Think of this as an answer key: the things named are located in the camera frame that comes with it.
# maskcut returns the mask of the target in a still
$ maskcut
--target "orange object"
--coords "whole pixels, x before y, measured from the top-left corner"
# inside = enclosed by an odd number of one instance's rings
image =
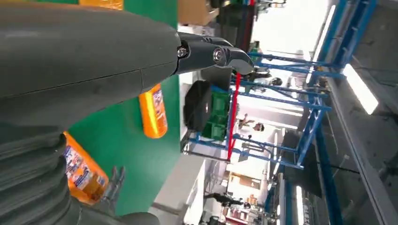
[[[81,6],[99,6],[123,10],[123,0],[79,0]]]
[[[144,134],[150,138],[161,138],[167,132],[161,84],[138,96]]]
[[[94,204],[105,191],[109,182],[107,175],[90,155],[68,133],[66,137],[66,175],[72,196],[86,204]]]

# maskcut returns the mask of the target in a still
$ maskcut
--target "red pole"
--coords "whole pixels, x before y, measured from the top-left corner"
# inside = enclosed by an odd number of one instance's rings
[[[231,155],[232,155],[232,148],[233,145],[235,144],[235,140],[232,143],[232,139],[233,139],[233,130],[234,130],[234,125],[235,125],[235,117],[236,117],[236,110],[237,110],[237,95],[239,93],[239,87],[240,87],[240,73],[237,73],[237,78],[235,81],[235,92],[234,92],[234,96],[232,98],[232,114],[231,114],[231,118],[230,118],[230,138],[228,139],[228,158],[227,160],[230,161],[231,160]]]

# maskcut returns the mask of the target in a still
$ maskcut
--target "person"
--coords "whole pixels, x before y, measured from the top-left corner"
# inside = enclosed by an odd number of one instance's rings
[[[283,81],[279,77],[275,77],[271,81],[269,81],[269,85],[271,85],[271,86],[281,86],[282,84],[283,84]]]
[[[261,92],[265,91],[265,88],[263,87],[258,87],[256,85],[253,85],[251,83],[261,83],[261,84],[268,84],[269,78],[271,78],[272,75],[269,72],[269,69],[267,68],[255,68],[252,73],[246,74],[246,75],[241,75],[241,80],[250,82],[250,83],[243,83],[241,84],[243,87],[245,87],[245,93],[250,93],[250,90],[261,90]],[[236,74],[232,75],[233,79],[236,79],[237,76]]]
[[[248,114],[245,114],[243,120],[238,120],[239,134],[249,136],[253,131],[264,131],[265,127],[262,123],[256,123],[254,120],[249,120]]]
[[[246,202],[243,204],[243,208],[249,210],[252,208],[252,205],[250,203]]]
[[[226,194],[220,194],[217,192],[205,195],[203,198],[204,199],[214,198],[217,202],[221,203],[221,205],[224,207],[230,207],[231,205],[243,205],[244,204],[242,202],[242,200],[243,200],[242,198],[240,198],[239,200],[236,200],[232,196],[229,196]]]

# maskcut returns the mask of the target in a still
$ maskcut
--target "black bag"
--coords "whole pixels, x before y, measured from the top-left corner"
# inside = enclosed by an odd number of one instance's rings
[[[185,96],[184,121],[190,130],[202,132],[210,119],[212,106],[211,85],[196,81]]]

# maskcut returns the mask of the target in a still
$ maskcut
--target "green surface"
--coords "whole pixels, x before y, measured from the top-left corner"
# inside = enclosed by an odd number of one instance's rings
[[[202,131],[202,136],[218,141],[223,141],[227,134],[227,116],[211,115]]]
[[[173,27],[177,25],[176,0],[125,0],[124,9]],[[127,167],[116,207],[118,215],[147,211],[180,156],[178,76],[164,81],[162,91],[168,132],[161,139],[145,137],[137,98],[90,115],[69,130],[109,177],[114,165]]]
[[[227,92],[212,92],[212,115],[228,116],[230,109],[230,94]]]

